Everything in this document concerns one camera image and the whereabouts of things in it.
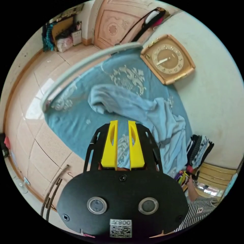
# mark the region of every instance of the wall clock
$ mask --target wall clock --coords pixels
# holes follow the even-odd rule
[[[195,70],[186,49],[172,36],[163,35],[141,51],[141,58],[164,85],[170,85]]]

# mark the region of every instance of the door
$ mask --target door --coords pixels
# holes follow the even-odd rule
[[[128,30],[144,15],[159,7],[154,0],[104,0],[97,15],[94,45],[105,49],[119,43]],[[129,42],[141,29],[141,20],[122,43]],[[152,33],[148,30],[139,39],[140,43]]]

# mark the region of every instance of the plastic bag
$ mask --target plastic bag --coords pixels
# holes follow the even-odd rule
[[[57,41],[58,50],[63,53],[73,46],[73,39],[71,36],[67,38],[62,38]]]

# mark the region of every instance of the hand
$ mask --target hand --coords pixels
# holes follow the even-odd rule
[[[186,185],[189,186],[193,186],[193,179],[192,179],[192,175],[190,175],[190,178],[188,180],[188,182],[186,183]]]

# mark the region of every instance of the yellow bracket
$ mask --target yellow bracket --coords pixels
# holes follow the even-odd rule
[[[118,121],[110,122],[107,139],[105,142],[101,164],[103,168],[117,170],[118,153]]]
[[[129,125],[129,150],[130,150],[130,170],[143,168],[145,165],[142,154],[141,143],[139,140],[135,121],[128,121]]]

